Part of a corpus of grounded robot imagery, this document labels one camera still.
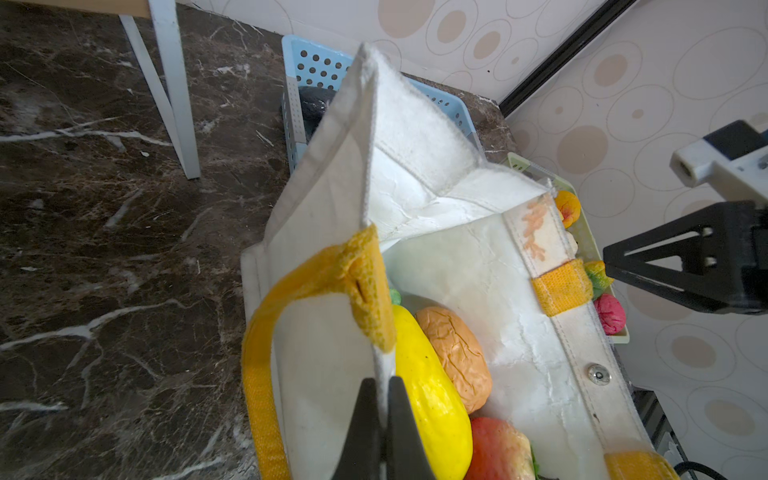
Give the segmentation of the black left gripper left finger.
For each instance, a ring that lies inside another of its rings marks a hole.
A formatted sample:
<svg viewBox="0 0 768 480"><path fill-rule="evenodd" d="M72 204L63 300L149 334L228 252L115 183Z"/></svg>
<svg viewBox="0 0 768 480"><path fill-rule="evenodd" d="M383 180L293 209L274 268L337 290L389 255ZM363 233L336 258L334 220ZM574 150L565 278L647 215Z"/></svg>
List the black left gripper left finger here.
<svg viewBox="0 0 768 480"><path fill-rule="evenodd" d="M332 480L374 480L380 477L381 433L377 388L364 379Z"/></svg>

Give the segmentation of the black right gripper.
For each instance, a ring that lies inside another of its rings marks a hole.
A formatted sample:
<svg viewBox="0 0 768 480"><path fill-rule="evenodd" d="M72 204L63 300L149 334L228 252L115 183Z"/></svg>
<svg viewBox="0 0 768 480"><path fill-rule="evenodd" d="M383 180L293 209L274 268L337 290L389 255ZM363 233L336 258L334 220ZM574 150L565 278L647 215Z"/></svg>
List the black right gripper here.
<svg viewBox="0 0 768 480"><path fill-rule="evenodd" d="M734 121L676 150L684 186L724 200L603 249L607 275L708 314L767 312L767 133Z"/></svg>

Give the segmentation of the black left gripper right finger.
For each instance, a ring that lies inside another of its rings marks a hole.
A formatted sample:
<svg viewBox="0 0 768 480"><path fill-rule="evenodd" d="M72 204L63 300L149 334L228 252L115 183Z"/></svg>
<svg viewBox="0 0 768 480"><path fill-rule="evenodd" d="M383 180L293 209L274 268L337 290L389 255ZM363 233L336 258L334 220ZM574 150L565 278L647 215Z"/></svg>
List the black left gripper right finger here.
<svg viewBox="0 0 768 480"><path fill-rule="evenodd" d="M434 480L402 378L388 384L388 418L384 440L388 480Z"/></svg>

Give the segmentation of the yellow mango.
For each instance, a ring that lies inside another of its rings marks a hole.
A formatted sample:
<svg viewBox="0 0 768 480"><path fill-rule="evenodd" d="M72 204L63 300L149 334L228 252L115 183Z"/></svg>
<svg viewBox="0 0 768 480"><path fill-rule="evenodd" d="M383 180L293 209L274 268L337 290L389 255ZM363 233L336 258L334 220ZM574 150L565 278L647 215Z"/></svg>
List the yellow mango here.
<svg viewBox="0 0 768 480"><path fill-rule="evenodd" d="M396 375L403 379L421 442L434 476L462 480L471 464L470 418L428 338L404 307L392 307Z"/></svg>

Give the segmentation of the red apple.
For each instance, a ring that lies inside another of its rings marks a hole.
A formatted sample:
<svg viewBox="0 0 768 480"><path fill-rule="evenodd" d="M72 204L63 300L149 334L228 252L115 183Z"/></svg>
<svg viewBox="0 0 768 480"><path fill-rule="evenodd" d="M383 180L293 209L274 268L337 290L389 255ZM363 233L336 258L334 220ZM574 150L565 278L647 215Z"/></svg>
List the red apple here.
<svg viewBox="0 0 768 480"><path fill-rule="evenodd" d="M528 438L509 422L487 417L471 420L473 456L467 480L536 479Z"/></svg>

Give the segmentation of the tan wrinkled potato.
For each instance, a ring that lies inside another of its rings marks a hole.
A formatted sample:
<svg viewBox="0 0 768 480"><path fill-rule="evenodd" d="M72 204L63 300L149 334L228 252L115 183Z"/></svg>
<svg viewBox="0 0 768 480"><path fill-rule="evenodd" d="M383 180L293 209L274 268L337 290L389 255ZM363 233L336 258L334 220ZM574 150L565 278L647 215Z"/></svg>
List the tan wrinkled potato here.
<svg viewBox="0 0 768 480"><path fill-rule="evenodd" d="M454 311L430 306L416 320L435 350L443 370L456 388L468 414L485 405L492 376L483 349L464 320Z"/></svg>

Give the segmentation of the green plastic basket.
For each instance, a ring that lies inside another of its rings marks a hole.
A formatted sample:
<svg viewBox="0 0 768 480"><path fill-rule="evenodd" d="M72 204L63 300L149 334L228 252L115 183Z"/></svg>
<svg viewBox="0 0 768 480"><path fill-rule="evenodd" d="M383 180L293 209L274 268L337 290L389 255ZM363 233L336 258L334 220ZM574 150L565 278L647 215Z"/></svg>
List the green plastic basket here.
<svg viewBox="0 0 768 480"><path fill-rule="evenodd" d="M513 170L530 177L536 182L548 179L556 191L569 191L572 194L576 194L576 189L570 182L544 167L530 162L520 155L512 152L508 153L506 163ZM582 213L580 218L567 228L567 231L574 236L575 241L578 244L578 258L583 259L585 262L599 261L602 259L602 254L600 253L584 213ZM615 345L629 344L630 332L628 327L625 326L618 333L610 335L609 341Z"/></svg>

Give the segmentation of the green leafy vegetable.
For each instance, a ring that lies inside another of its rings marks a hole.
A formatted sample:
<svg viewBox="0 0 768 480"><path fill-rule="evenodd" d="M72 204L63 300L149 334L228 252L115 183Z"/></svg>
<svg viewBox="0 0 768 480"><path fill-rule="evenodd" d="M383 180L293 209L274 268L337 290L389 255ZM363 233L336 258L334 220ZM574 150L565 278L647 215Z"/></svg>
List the green leafy vegetable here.
<svg viewBox="0 0 768 480"><path fill-rule="evenodd" d="M399 291L396 289L390 289L390 300L393 305L400 305L402 303L402 297Z"/></svg>

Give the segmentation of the white grocery bag yellow handles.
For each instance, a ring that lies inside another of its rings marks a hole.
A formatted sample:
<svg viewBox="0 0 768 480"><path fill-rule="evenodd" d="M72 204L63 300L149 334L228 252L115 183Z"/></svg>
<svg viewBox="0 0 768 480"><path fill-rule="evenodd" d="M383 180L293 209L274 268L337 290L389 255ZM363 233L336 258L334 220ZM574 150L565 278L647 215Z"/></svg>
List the white grocery bag yellow handles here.
<svg viewBox="0 0 768 480"><path fill-rule="evenodd" d="M347 67L242 257L242 381L260 475L331 479L361 382L381 433L396 375L390 289L456 312L493 386L472 414L530 441L536 479L672 479L633 406L554 191L485 161L370 44Z"/></svg>

